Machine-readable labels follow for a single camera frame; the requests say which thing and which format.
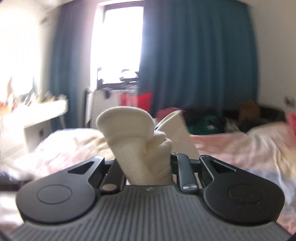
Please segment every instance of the wall socket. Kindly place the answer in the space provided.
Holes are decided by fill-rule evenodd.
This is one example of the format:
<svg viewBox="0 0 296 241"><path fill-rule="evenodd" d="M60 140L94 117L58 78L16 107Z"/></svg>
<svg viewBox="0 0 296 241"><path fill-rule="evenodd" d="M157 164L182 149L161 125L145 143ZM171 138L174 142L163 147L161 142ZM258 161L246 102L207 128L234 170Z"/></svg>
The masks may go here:
<svg viewBox="0 0 296 241"><path fill-rule="evenodd" d="M286 107L295 108L295 98L293 96L285 96L284 103Z"/></svg>

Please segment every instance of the window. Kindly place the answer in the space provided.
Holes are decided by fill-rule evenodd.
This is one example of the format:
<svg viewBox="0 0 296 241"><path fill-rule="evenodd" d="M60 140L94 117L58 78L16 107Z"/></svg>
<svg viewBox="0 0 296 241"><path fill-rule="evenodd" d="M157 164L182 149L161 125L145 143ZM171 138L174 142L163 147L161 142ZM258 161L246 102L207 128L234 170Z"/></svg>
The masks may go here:
<svg viewBox="0 0 296 241"><path fill-rule="evenodd" d="M105 6L103 24L97 34L101 39L92 42L92 52L95 49L92 54L97 55L98 79L103 79L103 84L119 83L123 76L136 77L141 57L142 27L143 2Z"/></svg>

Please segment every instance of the gray ribbed surface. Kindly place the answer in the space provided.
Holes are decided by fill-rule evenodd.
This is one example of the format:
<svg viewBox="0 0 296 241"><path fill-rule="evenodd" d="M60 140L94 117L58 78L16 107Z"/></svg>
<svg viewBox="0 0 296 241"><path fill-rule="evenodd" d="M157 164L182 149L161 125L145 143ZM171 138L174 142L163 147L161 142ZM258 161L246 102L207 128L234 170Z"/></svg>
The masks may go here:
<svg viewBox="0 0 296 241"><path fill-rule="evenodd" d="M224 223L206 211L198 197L182 194L174 186L152 188L127 186L119 194L101 198L76 222L59 226L25 223L10 237L18 241L285 241L290 237L276 223L258 227Z"/></svg>

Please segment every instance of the bright window light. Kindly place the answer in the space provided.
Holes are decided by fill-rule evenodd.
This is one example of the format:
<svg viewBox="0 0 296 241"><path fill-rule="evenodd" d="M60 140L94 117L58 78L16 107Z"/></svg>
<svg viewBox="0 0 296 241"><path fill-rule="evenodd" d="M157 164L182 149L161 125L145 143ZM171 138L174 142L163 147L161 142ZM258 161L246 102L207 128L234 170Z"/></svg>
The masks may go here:
<svg viewBox="0 0 296 241"><path fill-rule="evenodd" d="M98 46L97 67L103 84L119 83L122 70L139 71L143 27L143 7L107 10Z"/></svg>
<svg viewBox="0 0 296 241"><path fill-rule="evenodd" d="M29 93L39 79L38 21L18 7L0 10L0 101L7 98L12 77L16 96Z"/></svg>

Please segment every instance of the brown bag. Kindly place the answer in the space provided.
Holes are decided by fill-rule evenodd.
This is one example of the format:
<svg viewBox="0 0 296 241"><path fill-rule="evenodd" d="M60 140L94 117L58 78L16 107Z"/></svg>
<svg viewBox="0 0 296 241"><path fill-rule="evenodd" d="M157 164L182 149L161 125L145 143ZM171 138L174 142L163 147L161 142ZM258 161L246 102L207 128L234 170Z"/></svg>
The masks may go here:
<svg viewBox="0 0 296 241"><path fill-rule="evenodd" d="M243 103L239 109L239 121L254 120L260 117L260 106L253 101Z"/></svg>

